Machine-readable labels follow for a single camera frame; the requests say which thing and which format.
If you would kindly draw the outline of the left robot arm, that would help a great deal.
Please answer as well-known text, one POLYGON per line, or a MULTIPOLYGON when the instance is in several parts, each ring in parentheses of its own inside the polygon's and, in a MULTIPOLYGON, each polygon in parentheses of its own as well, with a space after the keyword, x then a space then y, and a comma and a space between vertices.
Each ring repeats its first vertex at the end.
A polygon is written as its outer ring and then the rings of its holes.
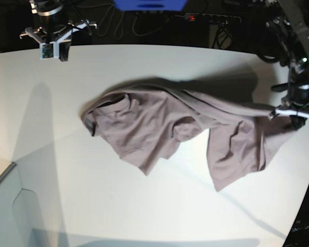
POLYGON ((289 116, 293 127, 300 129, 309 119, 309 27, 295 1, 265 1, 265 8, 266 27, 284 50, 279 62, 289 69, 286 83, 271 87, 272 92, 286 92, 271 115, 289 116))

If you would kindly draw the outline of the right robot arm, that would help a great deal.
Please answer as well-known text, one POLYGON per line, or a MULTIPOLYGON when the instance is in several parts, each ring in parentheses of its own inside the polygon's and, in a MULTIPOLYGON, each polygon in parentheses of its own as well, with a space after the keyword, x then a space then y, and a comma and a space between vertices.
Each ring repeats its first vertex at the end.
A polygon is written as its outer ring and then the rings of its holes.
POLYGON ((19 38, 30 37, 39 45, 41 60, 68 60, 68 52, 75 32, 85 32, 91 36, 95 22, 84 18, 72 1, 30 1, 31 12, 39 17, 40 26, 37 29, 27 27, 19 38), (79 23, 68 19, 67 7, 80 18, 79 23))

